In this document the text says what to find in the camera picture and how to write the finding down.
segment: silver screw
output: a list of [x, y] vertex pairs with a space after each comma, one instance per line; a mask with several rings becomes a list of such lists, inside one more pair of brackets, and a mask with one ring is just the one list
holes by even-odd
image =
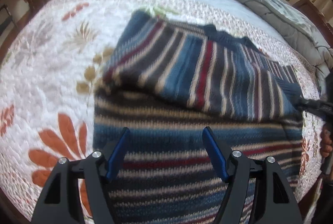
[[58, 160], [58, 162], [59, 162], [60, 164], [65, 164], [65, 163], [67, 162], [67, 158], [66, 158], [66, 157], [62, 157], [62, 158], [60, 158], [60, 159]]
[[269, 156], [269, 157], [267, 157], [267, 161], [268, 161], [269, 163], [274, 163], [274, 162], [275, 162], [275, 158], [272, 157], [272, 156]]
[[99, 158], [101, 155], [102, 155], [102, 153], [100, 151], [93, 152], [93, 157], [94, 158]]
[[233, 155], [234, 157], [240, 157], [240, 156], [242, 155], [242, 153], [241, 153], [240, 151], [233, 151], [233, 152], [232, 152], [232, 155]]

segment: chair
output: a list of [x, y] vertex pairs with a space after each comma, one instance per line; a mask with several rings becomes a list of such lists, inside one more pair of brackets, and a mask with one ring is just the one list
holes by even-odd
[[16, 23], [14, 22], [14, 19], [12, 17], [12, 15], [10, 14], [10, 12], [8, 11], [8, 7], [7, 5], [2, 5], [0, 7], [0, 12], [5, 9], [7, 14], [8, 14], [8, 17], [0, 24], [0, 36], [2, 35], [2, 33], [5, 31], [5, 29], [8, 27], [8, 25], [10, 24], [10, 22], [13, 22], [14, 26], [17, 28], [17, 25]]

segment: person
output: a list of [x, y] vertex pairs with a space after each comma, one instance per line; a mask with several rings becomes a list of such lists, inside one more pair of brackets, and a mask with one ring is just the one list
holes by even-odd
[[[320, 134], [320, 154], [328, 157], [333, 151], [331, 127], [325, 124]], [[333, 167], [329, 176], [324, 178], [323, 188], [317, 202], [311, 224], [332, 224], [333, 211]]]

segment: white quilted bedspread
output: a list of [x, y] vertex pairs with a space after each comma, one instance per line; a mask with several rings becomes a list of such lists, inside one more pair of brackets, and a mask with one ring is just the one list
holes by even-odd
[[[94, 83], [131, 13], [147, 5], [172, 9], [172, 18], [248, 36], [271, 58], [294, 65], [304, 96], [318, 98], [313, 68], [297, 52], [213, 6], [193, 0], [52, 0], [21, 31], [0, 71], [0, 187], [28, 219], [57, 159], [92, 152]], [[305, 116], [298, 200], [320, 173], [321, 127], [318, 118]], [[80, 190], [90, 222], [83, 184]]]

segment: knitted fabric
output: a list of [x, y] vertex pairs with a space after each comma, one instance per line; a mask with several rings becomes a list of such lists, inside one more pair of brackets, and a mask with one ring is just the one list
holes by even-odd
[[[292, 103], [300, 95], [293, 67], [265, 57], [248, 38], [135, 12], [95, 92], [94, 148], [125, 126], [132, 133], [109, 187], [119, 220], [214, 220], [226, 186], [204, 149], [206, 126], [248, 157], [273, 155], [294, 186], [302, 116]], [[241, 223], [253, 196], [251, 180]]]

